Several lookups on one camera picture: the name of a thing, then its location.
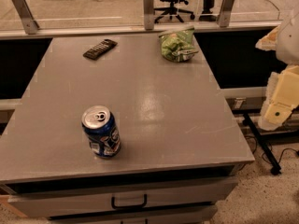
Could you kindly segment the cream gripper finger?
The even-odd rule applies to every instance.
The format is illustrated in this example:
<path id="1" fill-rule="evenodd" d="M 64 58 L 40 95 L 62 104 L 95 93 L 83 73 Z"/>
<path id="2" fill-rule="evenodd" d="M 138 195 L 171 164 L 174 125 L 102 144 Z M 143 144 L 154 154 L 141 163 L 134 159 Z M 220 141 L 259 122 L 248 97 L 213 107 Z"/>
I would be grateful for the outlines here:
<path id="1" fill-rule="evenodd" d="M 267 35 L 259 39 L 255 48 L 264 51 L 275 50 L 277 46 L 278 29 L 279 27 L 277 26 Z"/>
<path id="2" fill-rule="evenodd" d="M 276 125 L 282 124 L 292 113 L 292 109 L 283 104 L 270 104 L 265 111 L 264 118 Z"/>

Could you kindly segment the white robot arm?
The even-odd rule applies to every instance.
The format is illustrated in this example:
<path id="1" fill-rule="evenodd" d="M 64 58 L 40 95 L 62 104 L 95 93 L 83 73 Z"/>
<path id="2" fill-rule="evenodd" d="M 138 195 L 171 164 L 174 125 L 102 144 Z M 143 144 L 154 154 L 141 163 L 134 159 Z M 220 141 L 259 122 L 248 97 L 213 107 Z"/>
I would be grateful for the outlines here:
<path id="1" fill-rule="evenodd" d="M 293 10 L 278 27 L 261 38 L 257 49 L 276 53 L 278 60 L 287 64 L 280 73 L 272 72 L 267 81 L 265 100 L 258 125 L 274 131 L 299 106 L 299 13 Z"/>

